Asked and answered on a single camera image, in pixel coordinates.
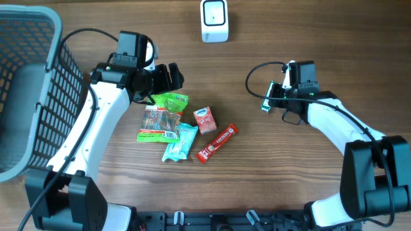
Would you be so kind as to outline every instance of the red wrapper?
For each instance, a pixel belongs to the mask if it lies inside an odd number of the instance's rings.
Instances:
[[[195,111],[194,117],[197,121],[198,127],[200,128],[201,134],[205,134],[217,129],[217,125],[214,122],[214,118],[211,115],[211,110],[209,107]]]
[[[230,124],[217,138],[215,138],[206,148],[197,153],[197,159],[202,163],[205,162],[220,148],[225,142],[227,142],[232,135],[238,133],[236,125]]]

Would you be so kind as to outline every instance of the teal snack package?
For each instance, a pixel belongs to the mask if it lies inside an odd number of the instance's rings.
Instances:
[[[198,126],[192,127],[186,123],[180,123],[177,127],[180,135],[180,141],[176,143],[169,143],[166,151],[162,156],[162,161],[172,159],[174,161],[186,160],[190,151],[191,145],[194,141],[195,135],[198,131]]]

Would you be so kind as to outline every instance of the snack bag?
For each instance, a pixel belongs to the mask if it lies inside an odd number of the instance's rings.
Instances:
[[[198,131],[198,126],[192,127],[189,124],[180,123],[177,127],[180,135],[180,141],[177,143],[169,143],[167,149],[162,156],[162,161],[168,158],[174,161],[186,160]]]
[[[214,118],[211,115],[211,110],[209,107],[195,111],[194,117],[200,127],[201,134],[217,130],[217,125],[214,122]]]
[[[146,106],[138,142],[178,142],[177,127],[188,96],[176,93],[154,95],[154,106]]]

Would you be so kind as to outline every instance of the black bracket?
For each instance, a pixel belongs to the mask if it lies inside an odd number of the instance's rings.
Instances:
[[[411,210],[410,147],[400,136],[384,137],[379,143],[389,165],[396,212]],[[345,145],[340,196],[347,214],[353,219],[388,214],[390,200],[387,176],[374,175],[380,166],[370,142],[354,141]]]
[[[290,112],[289,110],[285,110],[285,112],[284,112],[283,116],[281,117],[281,119],[282,119],[284,122],[286,122],[286,123],[290,123],[290,124],[293,124],[293,125],[300,125],[301,122],[302,122],[302,119],[301,119],[301,118],[298,120],[297,123],[293,123],[293,122],[289,122],[289,121],[285,120],[285,117],[287,116],[287,114],[288,114],[289,112]]]
[[[138,69],[144,68],[147,42],[148,37],[146,35],[120,31],[117,53],[113,56],[113,64]]]
[[[314,61],[289,63],[289,72],[290,85],[297,88],[298,95],[320,91]]]
[[[26,192],[33,205],[55,172],[31,169],[26,178]],[[68,186],[68,192],[60,191]],[[78,175],[59,176],[58,181],[33,212],[40,230],[101,230],[107,217],[107,202],[92,178]]]
[[[252,216],[258,217],[252,225],[244,213],[184,213],[184,220],[177,218],[179,213],[138,212],[147,231],[311,231],[319,227],[309,228],[310,220],[303,210],[279,210],[275,212],[260,212]],[[359,231],[361,223],[340,225],[327,228],[327,231]]]

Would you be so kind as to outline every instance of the green snack bag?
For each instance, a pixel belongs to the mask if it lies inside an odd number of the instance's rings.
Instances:
[[[138,142],[179,142],[177,127],[188,96],[176,93],[154,95],[154,106],[146,106]]]

